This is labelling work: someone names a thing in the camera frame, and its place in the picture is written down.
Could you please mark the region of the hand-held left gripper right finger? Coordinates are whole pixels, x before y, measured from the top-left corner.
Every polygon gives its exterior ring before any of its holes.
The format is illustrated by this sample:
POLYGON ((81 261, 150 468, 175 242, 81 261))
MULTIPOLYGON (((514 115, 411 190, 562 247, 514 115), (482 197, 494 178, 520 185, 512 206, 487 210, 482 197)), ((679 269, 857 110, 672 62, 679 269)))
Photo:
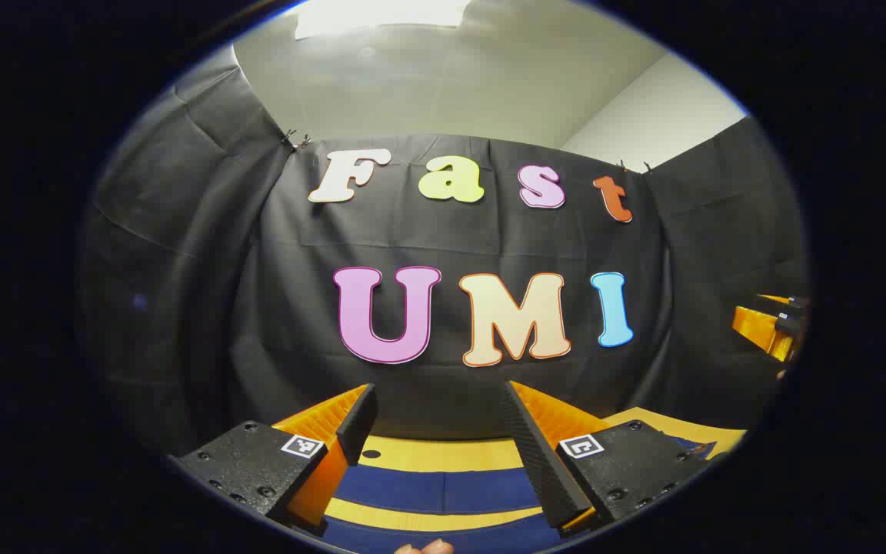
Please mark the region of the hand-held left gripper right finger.
POLYGON ((546 522, 562 534, 643 511, 710 464, 705 448, 643 419, 608 424, 519 382, 504 383, 501 405, 546 522))

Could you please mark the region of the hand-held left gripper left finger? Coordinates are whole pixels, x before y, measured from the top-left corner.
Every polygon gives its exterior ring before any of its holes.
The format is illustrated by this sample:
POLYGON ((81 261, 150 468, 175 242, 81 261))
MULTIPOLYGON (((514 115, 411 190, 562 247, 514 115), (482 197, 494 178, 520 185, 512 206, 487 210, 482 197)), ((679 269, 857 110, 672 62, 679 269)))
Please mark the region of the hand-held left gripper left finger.
POLYGON ((377 414, 375 387, 366 383, 278 423, 239 423, 173 462, 250 511, 322 532, 331 499, 358 464, 377 414))

